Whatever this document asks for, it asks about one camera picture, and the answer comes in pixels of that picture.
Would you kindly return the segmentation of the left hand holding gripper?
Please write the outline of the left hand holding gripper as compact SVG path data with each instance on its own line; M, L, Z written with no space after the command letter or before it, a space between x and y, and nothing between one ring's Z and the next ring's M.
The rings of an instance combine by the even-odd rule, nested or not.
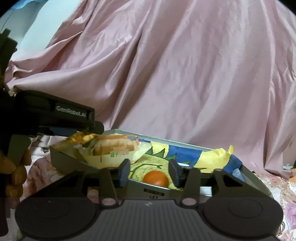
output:
M10 210L16 209L23 195L23 185L27 180L26 166L32 163L31 152L26 149L21 162L16 166L8 157L1 152L1 174L6 175L4 181L5 190L5 218L10 217Z

